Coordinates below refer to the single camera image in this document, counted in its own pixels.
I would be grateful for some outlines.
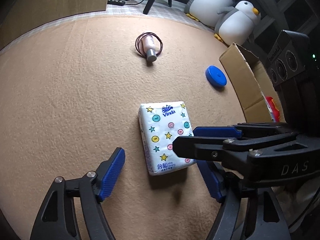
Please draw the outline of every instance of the blue gripper pad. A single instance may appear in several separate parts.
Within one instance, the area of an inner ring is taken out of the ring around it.
[[[198,126],[193,130],[194,136],[241,138],[242,132],[233,126]]]
[[[109,160],[102,162],[97,169],[97,186],[100,188],[98,200],[104,201],[111,195],[125,161],[125,152],[116,148]]]
[[[215,198],[218,203],[222,203],[226,196],[226,189],[222,176],[224,173],[223,167],[219,163],[201,160],[197,160],[197,165],[209,190],[210,196]]]

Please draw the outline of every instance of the red object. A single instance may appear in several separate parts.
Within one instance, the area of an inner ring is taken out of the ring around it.
[[[269,104],[269,106],[271,107],[272,113],[276,119],[276,122],[280,122],[280,112],[279,109],[276,105],[276,103],[274,102],[272,97],[266,97],[266,100]]]

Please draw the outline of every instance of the metal screw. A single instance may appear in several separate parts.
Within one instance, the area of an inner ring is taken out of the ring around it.
[[[61,181],[63,181],[63,177],[61,177],[61,176],[56,177],[56,178],[54,179],[54,182],[55,182],[55,183],[60,183]]]
[[[218,157],[218,152],[217,152],[217,151],[213,151],[213,152],[211,153],[211,157],[212,157],[212,158]]]
[[[225,142],[225,143],[233,143],[235,140],[233,140],[233,139],[227,139],[227,140],[224,140],[223,142]]]
[[[89,171],[87,173],[87,177],[89,177],[89,178],[93,178],[94,176],[96,176],[96,172],[95,171]]]
[[[252,156],[252,157],[257,157],[257,156],[260,156],[263,154],[262,150],[253,150],[253,151],[250,151],[249,154]]]

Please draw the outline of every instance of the beige carpet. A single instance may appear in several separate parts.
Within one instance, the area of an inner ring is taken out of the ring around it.
[[[134,48],[146,30],[164,43],[153,65]],[[192,127],[244,122],[229,79],[217,91],[204,75],[209,65],[225,72],[225,49],[212,33],[170,20],[97,16],[46,28],[1,54],[0,208],[21,239],[56,176],[80,177],[119,146],[126,162],[103,203],[116,239],[205,239],[219,205],[195,165],[148,175],[137,112],[140,103],[183,100]],[[80,215],[79,227],[87,239]]]

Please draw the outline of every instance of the plush toy foot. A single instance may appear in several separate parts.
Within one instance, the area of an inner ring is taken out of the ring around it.
[[[221,37],[220,37],[217,33],[214,34],[214,37],[215,37],[218,41],[223,42],[223,39],[221,39]]]
[[[191,14],[187,13],[186,16],[190,17],[191,19],[195,20],[198,22],[199,20],[196,17],[193,17]]]

